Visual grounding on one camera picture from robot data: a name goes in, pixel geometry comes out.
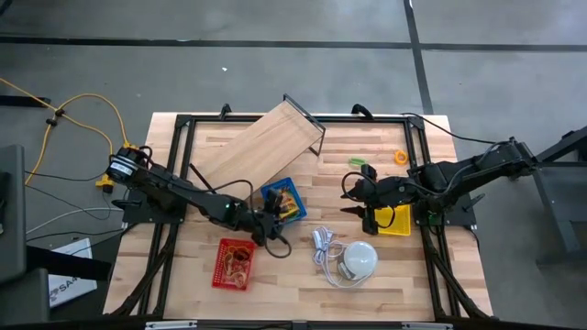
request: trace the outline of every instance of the butcher block tabletop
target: butcher block tabletop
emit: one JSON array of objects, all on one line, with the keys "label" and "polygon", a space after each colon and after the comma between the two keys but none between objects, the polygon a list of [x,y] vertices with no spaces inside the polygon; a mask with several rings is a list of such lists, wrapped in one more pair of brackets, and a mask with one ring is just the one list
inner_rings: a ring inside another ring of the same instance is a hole
[{"label": "butcher block tabletop", "polygon": [[[153,148],[153,160],[166,164],[177,113],[155,113],[146,145]],[[429,115],[432,122],[449,129],[444,115]],[[198,123],[195,129],[192,162],[206,158],[246,129],[250,123]],[[326,137],[319,157],[307,150],[269,182],[290,177],[308,212],[307,217],[288,225],[282,234],[291,242],[289,258],[271,257],[264,248],[255,251],[249,287],[246,291],[212,288],[212,275],[220,238],[249,239],[250,234],[232,232],[212,225],[192,206],[175,247],[169,293],[165,308],[168,319],[312,320],[312,321],[430,321],[434,319],[426,275],[422,237],[412,225],[411,236],[369,236],[361,230],[356,215],[339,211],[355,206],[340,199],[340,181],[355,171],[349,158],[367,160],[379,178],[406,175],[408,165],[397,165],[393,154],[406,150],[404,129],[394,124],[326,123]],[[452,137],[426,123],[426,136],[432,161],[456,161]],[[175,171],[179,173],[182,136]],[[419,155],[420,147],[415,148]],[[188,180],[197,182],[190,172]],[[260,193],[255,192],[260,205]],[[332,287],[312,257],[315,253],[312,231],[326,226],[343,243],[362,240],[373,245],[379,256],[377,269],[361,286],[341,290]],[[121,240],[116,265],[105,303],[105,313],[114,311],[132,292],[147,266],[154,225],[137,225]],[[449,254],[455,277],[477,305],[491,314],[491,305],[482,263],[473,235],[460,227],[446,228]],[[276,254],[284,253],[279,241],[270,242]],[[438,274],[445,310],[447,291]],[[153,307],[160,276],[154,281],[150,299]]]}]

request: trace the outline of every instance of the red basket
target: red basket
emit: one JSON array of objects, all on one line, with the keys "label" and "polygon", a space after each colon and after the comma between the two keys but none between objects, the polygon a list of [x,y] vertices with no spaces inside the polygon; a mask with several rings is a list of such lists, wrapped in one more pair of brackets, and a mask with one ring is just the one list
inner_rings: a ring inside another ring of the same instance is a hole
[{"label": "red basket", "polygon": [[255,243],[231,239],[220,239],[212,287],[245,291],[249,284],[250,266],[255,252]]}]

